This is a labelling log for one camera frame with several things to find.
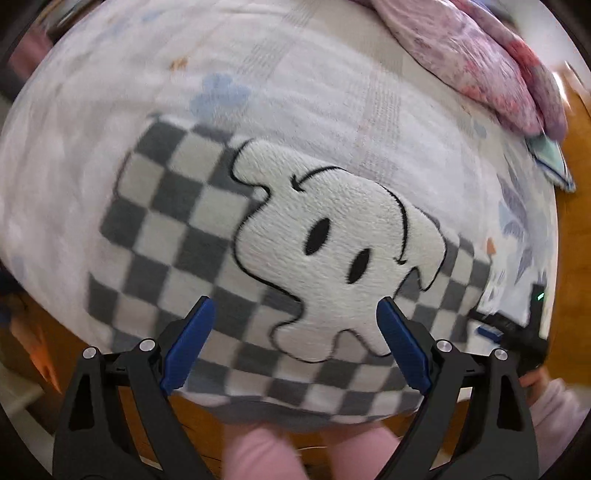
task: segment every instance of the embroidered dog face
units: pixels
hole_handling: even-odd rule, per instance
[[[268,193],[236,233],[239,265],[302,305],[299,317],[271,330],[274,345],[322,362],[348,330],[387,355],[376,305],[413,268],[421,288],[433,282],[445,243],[432,221],[378,183],[263,141],[243,147],[232,174]]]

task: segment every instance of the metal screw head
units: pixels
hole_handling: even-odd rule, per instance
[[[149,352],[154,350],[155,346],[156,342],[154,342],[151,338],[146,338],[146,340],[142,340],[142,342],[139,344],[139,349],[143,352]]]
[[[498,348],[495,350],[495,357],[497,357],[499,360],[507,360],[509,355],[507,355],[507,352],[504,350]]]
[[[88,347],[82,352],[82,356],[86,359],[93,358],[96,355],[96,348],[93,346]]]
[[[452,344],[449,343],[447,340],[439,340],[437,342],[437,349],[441,350],[442,352],[451,352]]]

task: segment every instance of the blue gripper pad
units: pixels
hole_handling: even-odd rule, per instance
[[[169,350],[164,359],[164,376],[160,381],[160,388],[167,395],[184,385],[191,367],[212,331],[215,319],[215,304],[213,300],[206,299],[193,313],[177,341]]]
[[[476,329],[476,333],[482,335],[484,338],[488,338],[491,342],[495,342],[498,345],[501,344],[501,340],[503,338],[502,333],[496,333],[486,327],[483,327],[482,325]]]
[[[431,388],[428,359],[387,299],[378,302],[376,319],[408,385],[425,395]]]

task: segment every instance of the checkered pattern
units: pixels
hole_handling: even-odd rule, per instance
[[[301,306],[245,274],[233,258],[234,232],[264,199],[262,189],[230,177],[241,143],[203,125],[165,117],[151,123],[124,161],[100,227],[89,314],[113,328],[112,348],[120,351],[157,336],[201,295],[211,297],[215,330],[184,390],[222,417],[236,418],[220,407],[240,408],[238,400],[338,423],[414,408],[420,396],[408,388],[392,356],[372,355],[348,332],[340,335],[334,358],[318,364],[271,345],[270,329],[298,315]],[[396,301],[435,337],[462,342],[462,314],[482,293],[488,259],[457,235],[446,236],[446,259],[433,286],[422,292],[411,275]],[[261,409],[260,420],[269,416]]]
[[[474,245],[433,220],[446,241],[443,265],[427,291],[416,271],[400,285],[394,299],[407,318],[422,323],[435,339],[449,339],[459,349],[467,342],[467,313],[486,287],[491,261]]]

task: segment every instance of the floral fabric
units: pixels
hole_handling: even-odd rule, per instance
[[[394,37],[423,67],[491,107],[501,124],[533,137],[566,135],[560,92],[517,35],[470,0],[372,0]]]

